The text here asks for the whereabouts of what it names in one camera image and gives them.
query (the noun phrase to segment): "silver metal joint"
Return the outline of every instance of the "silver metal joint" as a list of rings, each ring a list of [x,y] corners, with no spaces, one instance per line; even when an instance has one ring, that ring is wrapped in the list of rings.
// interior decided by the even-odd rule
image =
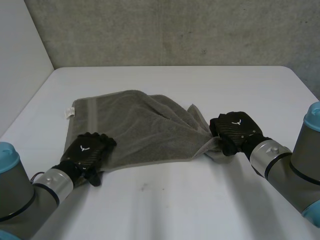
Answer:
[[[46,171],[34,183],[43,184],[54,191],[60,203],[62,203],[74,189],[71,178],[65,172],[54,168]]]
[[[291,151],[275,140],[266,140],[253,149],[250,155],[250,163],[264,177],[266,168],[272,160],[284,153],[291,153]]]

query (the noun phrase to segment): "gray concrete wall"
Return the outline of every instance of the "gray concrete wall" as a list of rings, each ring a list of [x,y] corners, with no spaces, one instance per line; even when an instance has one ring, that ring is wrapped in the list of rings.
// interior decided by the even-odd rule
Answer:
[[[320,98],[319,0],[25,0],[55,68],[280,65]]]

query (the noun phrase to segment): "white towel tag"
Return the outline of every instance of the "white towel tag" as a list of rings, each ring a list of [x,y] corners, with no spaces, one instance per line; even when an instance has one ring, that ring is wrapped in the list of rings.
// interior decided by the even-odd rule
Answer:
[[[75,115],[75,108],[74,107],[68,107],[65,111],[64,111],[64,115],[65,118],[68,119],[71,116]]]

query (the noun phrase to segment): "black cable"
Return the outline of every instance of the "black cable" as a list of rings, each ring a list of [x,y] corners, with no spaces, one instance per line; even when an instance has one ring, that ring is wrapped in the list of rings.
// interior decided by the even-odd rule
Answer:
[[[35,178],[36,176],[38,176],[39,174],[44,174],[45,172],[44,171],[40,171],[40,172],[37,172],[35,175],[33,175],[33,177],[30,179],[30,183],[34,183],[35,181]]]

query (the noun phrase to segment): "gray towel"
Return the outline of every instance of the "gray towel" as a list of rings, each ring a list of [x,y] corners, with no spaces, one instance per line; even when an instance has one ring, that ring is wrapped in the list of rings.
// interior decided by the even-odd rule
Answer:
[[[186,162],[207,154],[221,156],[219,138],[213,138],[196,106],[183,109],[163,95],[128,90],[74,101],[65,150],[80,134],[106,134],[117,142],[101,170],[165,162]]]

